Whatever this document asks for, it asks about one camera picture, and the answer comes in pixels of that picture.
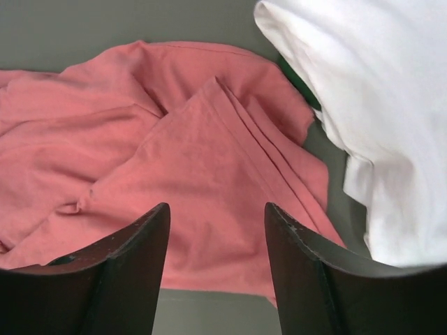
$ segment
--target pink shirt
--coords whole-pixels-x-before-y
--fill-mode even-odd
[[[0,267],[44,265],[167,202],[162,287],[273,299],[266,202],[342,244],[326,167],[300,147],[312,121],[274,64],[226,45],[0,71]]]

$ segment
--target floor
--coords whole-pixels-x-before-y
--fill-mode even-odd
[[[60,71],[135,40],[199,40],[236,45],[275,60],[254,24],[256,0],[0,1],[0,68]],[[329,167],[328,215],[346,245],[367,255],[365,209],[342,192],[346,156],[318,124],[306,149]],[[266,299],[162,290],[154,334],[280,334]]]

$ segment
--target crumpled fabric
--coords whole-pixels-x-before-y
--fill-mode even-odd
[[[261,0],[264,35],[321,103],[348,152],[344,190],[367,207],[374,260],[447,262],[447,3]]]
[[[313,121],[269,61],[132,43],[60,74],[0,72],[0,267],[45,265],[171,207],[161,286],[274,300],[266,202],[341,244]]]

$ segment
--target white cloth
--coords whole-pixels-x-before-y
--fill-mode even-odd
[[[447,1],[262,0],[254,16],[350,154],[373,259],[447,262]]]

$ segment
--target dark green fabric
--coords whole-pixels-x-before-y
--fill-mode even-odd
[[[307,103],[315,110],[321,110],[321,104],[316,99],[312,91],[307,87],[305,82],[295,73],[287,61],[280,57],[278,59],[278,66],[286,76],[286,78],[292,83],[292,85],[301,93]]]

